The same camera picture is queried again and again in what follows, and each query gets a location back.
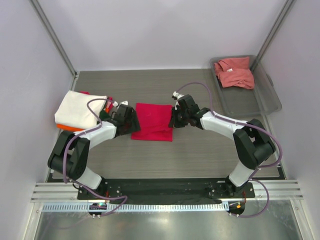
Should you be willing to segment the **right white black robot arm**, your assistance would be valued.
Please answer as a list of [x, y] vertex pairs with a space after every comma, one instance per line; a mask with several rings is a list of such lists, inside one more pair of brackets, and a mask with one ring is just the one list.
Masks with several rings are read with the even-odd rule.
[[276, 146], [270, 135], [257, 119], [247, 122], [214, 113], [207, 107], [200, 109], [189, 94], [174, 92], [172, 98], [176, 103], [171, 108], [170, 128], [191, 125], [218, 133], [234, 142], [239, 162], [225, 179], [225, 191], [231, 198], [238, 197], [258, 167], [275, 153]]

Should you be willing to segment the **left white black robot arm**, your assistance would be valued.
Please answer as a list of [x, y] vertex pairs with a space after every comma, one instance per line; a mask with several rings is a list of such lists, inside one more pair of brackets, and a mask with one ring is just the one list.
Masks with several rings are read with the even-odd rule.
[[50, 154], [47, 165], [51, 170], [89, 188], [89, 194], [100, 200], [107, 192], [102, 176], [87, 167], [90, 149], [116, 137], [139, 131], [140, 124], [133, 107], [120, 104], [117, 112], [103, 121], [101, 127], [70, 132], [64, 130]]

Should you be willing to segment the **right aluminium corner post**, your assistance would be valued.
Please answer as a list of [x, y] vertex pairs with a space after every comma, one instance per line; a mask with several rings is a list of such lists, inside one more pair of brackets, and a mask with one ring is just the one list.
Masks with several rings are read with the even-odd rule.
[[253, 64], [250, 67], [250, 70], [253, 72], [257, 65], [261, 62], [262, 58], [266, 54], [267, 50], [269, 49], [271, 43], [273, 42], [274, 38], [276, 37], [277, 33], [281, 29], [283, 23], [285, 22], [287, 16], [289, 15], [290, 11], [294, 7], [296, 0], [286, 0], [284, 5], [282, 6], [279, 14], [277, 15], [270, 31], [268, 32], [258, 54], [256, 55]]

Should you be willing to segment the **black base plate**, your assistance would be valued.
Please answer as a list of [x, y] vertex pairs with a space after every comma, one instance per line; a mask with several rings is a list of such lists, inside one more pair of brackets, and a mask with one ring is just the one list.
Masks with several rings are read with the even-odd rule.
[[223, 178], [119, 178], [105, 181], [103, 196], [127, 196], [128, 205], [202, 205], [253, 199], [253, 184], [232, 187]]

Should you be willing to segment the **red t-shirt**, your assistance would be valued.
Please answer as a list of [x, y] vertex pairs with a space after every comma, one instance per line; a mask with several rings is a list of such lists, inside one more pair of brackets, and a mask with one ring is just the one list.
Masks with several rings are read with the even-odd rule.
[[137, 103], [136, 113], [140, 130], [131, 134], [132, 140], [172, 142], [173, 128], [169, 127], [172, 106]]

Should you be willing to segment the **salmon pink t-shirt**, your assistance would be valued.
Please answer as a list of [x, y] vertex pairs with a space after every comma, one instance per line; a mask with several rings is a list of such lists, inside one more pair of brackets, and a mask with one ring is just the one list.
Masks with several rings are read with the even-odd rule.
[[238, 87], [247, 90], [255, 88], [249, 56], [223, 58], [214, 62], [213, 68], [223, 88]]

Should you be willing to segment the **left aluminium corner post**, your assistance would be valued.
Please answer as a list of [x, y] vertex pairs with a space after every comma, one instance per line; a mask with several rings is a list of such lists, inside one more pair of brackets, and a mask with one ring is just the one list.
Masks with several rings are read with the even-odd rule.
[[50, 39], [52, 40], [56, 50], [58, 51], [59, 55], [61, 56], [63, 62], [67, 66], [67, 68], [70, 71], [73, 78], [75, 79], [77, 77], [77, 71], [75, 70], [73, 64], [71, 63], [65, 49], [63, 48], [54, 28], [52, 27], [52, 25], [51, 25], [47, 15], [45, 14], [40, 2], [38, 0], [29, 0], [29, 3], [33, 7], [35, 13], [37, 14], [40, 22], [42, 23], [43, 27], [45, 28]]

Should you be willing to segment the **aluminium corner post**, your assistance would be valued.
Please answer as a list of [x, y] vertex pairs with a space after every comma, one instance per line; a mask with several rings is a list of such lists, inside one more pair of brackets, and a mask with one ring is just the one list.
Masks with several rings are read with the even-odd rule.
[[282, 6], [279, 14], [277, 15], [270, 31], [268, 32], [258, 54], [256, 55], [253, 64], [250, 67], [250, 70], [253, 72], [257, 65], [261, 62], [262, 58], [266, 54], [267, 50], [269, 49], [271, 43], [273, 42], [274, 38], [276, 37], [277, 33], [281, 29], [283, 23], [285, 22], [287, 16], [289, 15], [290, 11], [294, 7], [296, 0], [286, 0], [284, 5]]
[[47, 15], [45, 14], [40, 2], [38, 0], [29, 0], [29, 3], [33, 7], [35, 13], [37, 14], [40, 22], [42, 23], [43, 27], [45, 28], [50, 39], [52, 40], [56, 50], [58, 51], [59, 55], [61, 56], [63, 62], [67, 66], [67, 68], [70, 71], [73, 78], [75, 79], [77, 77], [77, 71], [75, 70], [73, 64], [71, 63], [65, 49], [63, 48], [54, 28], [52, 27], [52, 25], [51, 25]]

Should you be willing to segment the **grey plastic tray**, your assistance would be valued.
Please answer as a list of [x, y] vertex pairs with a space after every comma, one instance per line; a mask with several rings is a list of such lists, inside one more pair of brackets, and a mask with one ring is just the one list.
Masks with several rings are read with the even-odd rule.
[[225, 114], [232, 118], [269, 115], [282, 109], [280, 99], [274, 89], [270, 76], [255, 55], [248, 55], [246, 61], [254, 80], [254, 88], [246, 89], [240, 86], [223, 87], [218, 78], [218, 62], [225, 57], [213, 57], [210, 67], [213, 82]]

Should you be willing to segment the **folded dark green t-shirt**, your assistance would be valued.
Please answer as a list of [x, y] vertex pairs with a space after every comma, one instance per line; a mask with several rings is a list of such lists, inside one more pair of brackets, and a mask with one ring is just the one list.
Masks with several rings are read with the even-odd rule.
[[99, 113], [100, 123], [109, 122], [111, 120], [111, 116], [103, 109]]

